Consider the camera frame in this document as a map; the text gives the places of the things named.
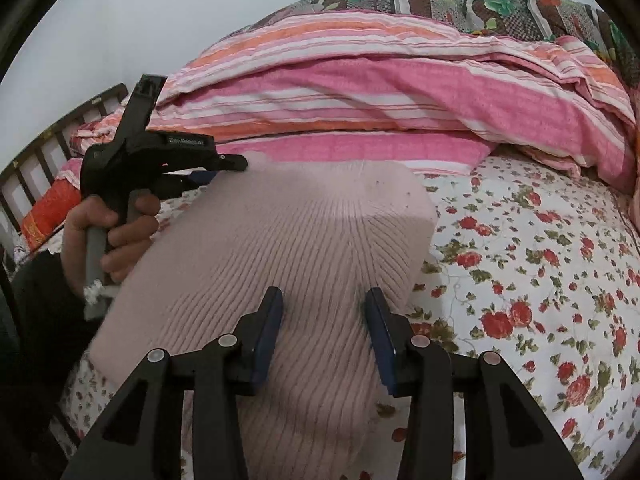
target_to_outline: blue gripper pad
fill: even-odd
[[[386,386],[389,395],[398,392],[398,381],[396,380],[396,349],[392,340],[393,323],[392,314],[382,290],[375,287],[367,292],[364,301],[364,315],[376,355],[376,364],[382,384]]]
[[[282,322],[283,307],[282,292],[279,288],[270,286],[258,309],[258,312],[264,312],[262,320],[264,324],[255,345],[254,372],[250,380],[255,386],[259,386],[267,379],[269,364]]]
[[[206,186],[217,175],[217,171],[191,171],[188,179],[197,186]]]

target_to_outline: gray handle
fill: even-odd
[[[136,209],[136,200],[151,193],[148,189],[135,189],[129,194],[127,223],[136,221],[142,214]],[[108,277],[100,266],[102,256],[107,252],[107,230],[89,227],[86,231],[86,260],[84,263],[84,318],[89,321],[105,316],[111,304],[114,286],[108,285]]]
[[[89,321],[104,317],[108,299],[98,296],[100,288],[106,284],[106,274],[100,266],[100,259],[107,249],[107,229],[89,227],[86,230],[86,260],[84,261],[84,319]]]

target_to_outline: wooden bed frame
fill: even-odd
[[[92,110],[97,110],[100,113],[101,117],[106,117],[108,115],[108,112],[105,106],[105,102],[113,98],[117,99],[118,102],[121,102],[128,94],[129,91],[127,90],[127,87],[124,85],[124,83],[120,83],[82,103],[74,110],[66,114],[64,117],[53,123],[41,134],[39,134],[29,143],[26,148],[24,148],[14,158],[14,160],[11,161],[11,163],[9,163],[6,168],[4,168],[2,173],[0,173],[0,208],[2,209],[11,226],[13,227],[13,229],[15,229],[16,232],[20,232],[20,220],[18,220],[18,216],[12,210],[11,206],[9,206],[6,197],[2,193],[2,187],[7,183],[9,179],[14,176],[17,177],[20,189],[27,197],[27,200],[33,206],[36,203],[36,198],[34,196],[34,190],[30,188],[21,171],[21,167],[24,165],[24,163],[27,160],[35,159],[38,163],[38,166],[42,169],[44,175],[49,181],[49,185],[51,186],[55,179],[56,173],[58,172],[58,169],[48,163],[42,150],[43,146],[50,142],[52,139],[57,140],[60,149],[66,157],[66,160],[69,160],[70,158],[72,158],[72,153],[68,143],[66,142],[63,131],[68,126],[72,126],[75,124],[85,124],[86,120],[84,119],[84,115],[88,112],[91,112]],[[8,251],[10,250],[10,248],[4,248],[0,246],[0,256],[4,256],[5,250]]]

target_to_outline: pink knit sweater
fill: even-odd
[[[436,212],[394,162],[249,159],[245,173],[219,174],[147,252],[90,356],[121,384],[150,349],[200,349],[279,286],[269,378],[257,397],[238,399],[250,477],[337,479],[362,444],[380,382],[364,294],[380,286],[392,309],[408,311]],[[190,411],[187,398],[187,447]]]

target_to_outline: pink pillowcase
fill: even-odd
[[[66,161],[56,175],[56,180],[66,180],[76,189],[80,189],[80,170],[82,169],[82,157],[70,158]]]
[[[317,132],[234,140],[218,151],[278,162],[396,160],[416,173],[469,174],[497,145],[471,132]]]

